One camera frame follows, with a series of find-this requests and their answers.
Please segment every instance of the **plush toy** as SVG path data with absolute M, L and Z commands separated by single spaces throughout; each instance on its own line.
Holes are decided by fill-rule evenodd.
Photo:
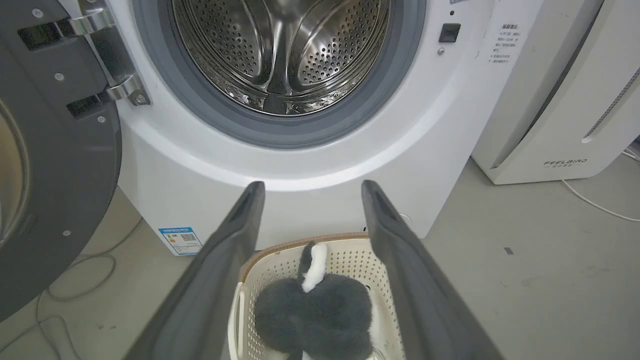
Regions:
M 272 282 L 260 292 L 255 330 L 289 360 L 366 360 L 374 350 L 369 290 L 350 277 L 326 274 L 326 257 L 325 244 L 309 243 L 298 278 Z

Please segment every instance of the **washing machine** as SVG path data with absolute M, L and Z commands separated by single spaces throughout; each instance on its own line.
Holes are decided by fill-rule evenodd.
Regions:
M 362 231 L 364 179 L 425 236 L 544 2 L 3 2 L 0 317 L 77 256 L 117 185 L 175 255 L 255 180 L 257 249 Z

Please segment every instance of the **brand logo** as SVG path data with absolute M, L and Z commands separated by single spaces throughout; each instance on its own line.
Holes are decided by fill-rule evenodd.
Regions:
M 543 167 L 570 167 L 587 162 L 587 159 L 545 161 Z

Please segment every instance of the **laundry basket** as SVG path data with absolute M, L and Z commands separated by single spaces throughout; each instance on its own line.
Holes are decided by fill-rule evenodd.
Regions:
M 326 271 L 359 280 L 371 290 L 373 323 L 379 325 L 372 339 L 376 348 L 371 359 L 405 359 L 397 324 L 396 308 L 385 265 L 374 255 L 367 233 L 348 233 L 286 243 L 254 255 L 244 266 L 231 307 L 228 344 L 232 360 L 284 360 L 282 354 L 262 343 L 254 327 L 255 299 L 273 281 L 295 278 L 302 249 L 310 241 L 328 247 Z

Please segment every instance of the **basket rim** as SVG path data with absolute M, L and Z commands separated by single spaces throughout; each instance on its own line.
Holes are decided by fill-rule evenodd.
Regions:
M 339 234 L 328 234 L 321 236 L 311 236 L 309 238 L 288 241 L 286 243 L 282 243 L 279 245 L 275 245 L 272 247 L 268 247 L 266 249 L 261 250 L 260 252 L 254 254 L 242 267 L 240 271 L 240 280 L 239 282 L 244 283 L 246 281 L 247 276 L 249 276 L 249 272 L 253 268 L 253 266 L 258 263 L 262 258 L 267 255 L 276 254 L 277 252 L 293 249 L 296 247 L 304 246 L 312 241 L 316 243 L 322 243 L 327 241 L 335 241 L 335 240 L 348 240 L 348 239 L 369 239 L 369 233 L 366 232 L 358 232 L 358 233 L 339 233 Z

